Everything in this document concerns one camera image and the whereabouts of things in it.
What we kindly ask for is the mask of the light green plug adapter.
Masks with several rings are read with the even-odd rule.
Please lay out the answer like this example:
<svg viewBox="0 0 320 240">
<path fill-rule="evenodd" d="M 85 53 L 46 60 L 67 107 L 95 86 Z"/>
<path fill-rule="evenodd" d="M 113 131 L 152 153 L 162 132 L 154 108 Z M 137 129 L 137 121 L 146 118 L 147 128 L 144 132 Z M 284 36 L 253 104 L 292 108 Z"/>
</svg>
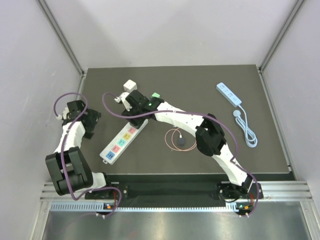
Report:
<svg viewBox="0 0 320 240">
<path fill-rule="evenodd" d="M 154 92 L 154 93 L 151 95 L 151 98 L 158 98 L 158 99 L 160 99 L 161 96 L 160 96 L 160 94 Z"/>
</svg>

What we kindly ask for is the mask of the white cube plug adapter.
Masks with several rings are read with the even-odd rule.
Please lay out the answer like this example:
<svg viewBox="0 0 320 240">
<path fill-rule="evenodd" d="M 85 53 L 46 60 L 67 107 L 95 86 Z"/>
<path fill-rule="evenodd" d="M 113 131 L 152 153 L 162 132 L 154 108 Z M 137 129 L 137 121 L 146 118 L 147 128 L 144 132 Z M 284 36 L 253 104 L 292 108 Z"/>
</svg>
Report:
<svg viewBox="0 0 320 240">
<path fill-rule="evenodd" d="M 131 79 L 128 79 L 124 84 L 123 84 L 123 89 L 127 93 L 131 93 L 134 90 L 137 90 L 137 84 L 136 82 L 132 81 Z"/>
</svg>

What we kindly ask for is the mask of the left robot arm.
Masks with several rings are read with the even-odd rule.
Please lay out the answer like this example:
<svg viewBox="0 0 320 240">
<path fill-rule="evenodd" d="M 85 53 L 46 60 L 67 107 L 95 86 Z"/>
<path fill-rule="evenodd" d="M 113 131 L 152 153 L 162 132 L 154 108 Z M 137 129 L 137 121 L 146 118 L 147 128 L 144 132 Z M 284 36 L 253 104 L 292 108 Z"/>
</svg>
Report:
<svg viewBox="0 0 320 240">
<path fill-rule="evenodd" d="M 106 199 L 113 194 L 113 185 L 106 181 L 104 173 L 91 171 L 81 152 L 82 139 L 90 140 L 93 137 L 101 113 L 87 108 L 81 115 L 84 109 L 85 103 L 82 100 L 67 103 L 63 114 L 58 116 L 62 120 L 59 145 L 53 154 L 46 156 L 45 164 L 58 195 L 70 193 L 61 161 L 63 156 L 72 191 L 96 189 L 97 194 Z"/>
</svg>

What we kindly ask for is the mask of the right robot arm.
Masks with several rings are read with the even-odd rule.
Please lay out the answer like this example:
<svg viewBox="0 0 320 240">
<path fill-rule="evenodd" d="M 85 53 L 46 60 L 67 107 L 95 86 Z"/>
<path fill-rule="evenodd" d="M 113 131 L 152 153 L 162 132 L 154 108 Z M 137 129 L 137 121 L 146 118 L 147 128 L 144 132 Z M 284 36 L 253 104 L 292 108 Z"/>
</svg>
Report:
<svg viewBox="0 0 320 240">
<path fill-rule="evenodd" d="M 251 193 L 254 180 L 232 155 L 222 126 L 214 115 L 187 113 L 159 97 L 148 99 L 138 90 L 124 92 L 119 98 L 125 107 L 121 115 L 132 126 L 140 128 L 146 119 L 153 119 L 188 132 L 195 137 L 197 149 L 215 159 L 224 170 L 237 197 L 245 198 Z"/>
</svg>

